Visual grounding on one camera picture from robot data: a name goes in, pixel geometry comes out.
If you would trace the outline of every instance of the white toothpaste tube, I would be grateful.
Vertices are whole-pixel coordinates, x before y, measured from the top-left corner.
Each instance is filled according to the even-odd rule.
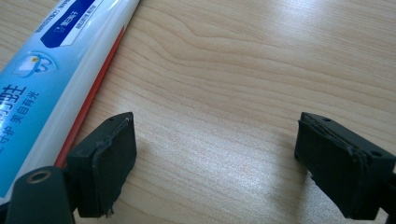
[[[138,2],[62,0],[3,69],[0,205],[19,176],[62,165]]]

